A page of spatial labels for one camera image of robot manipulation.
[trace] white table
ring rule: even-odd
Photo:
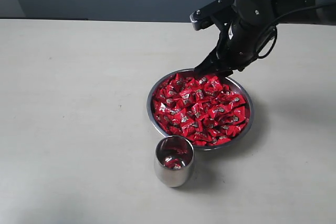
[[[335,223],[336,27],[281,25],[233,78],[256,117],[243,141],[156,178],[146,112],[163,75],[199,64],[215,27],[0,20],[0,223]]]

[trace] wrapped candy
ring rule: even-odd
[[[228,143],[248,122],[244,98],[213,74],[200,79],[171,76],[154,92],[152,102],[158,125],[196,146]]]

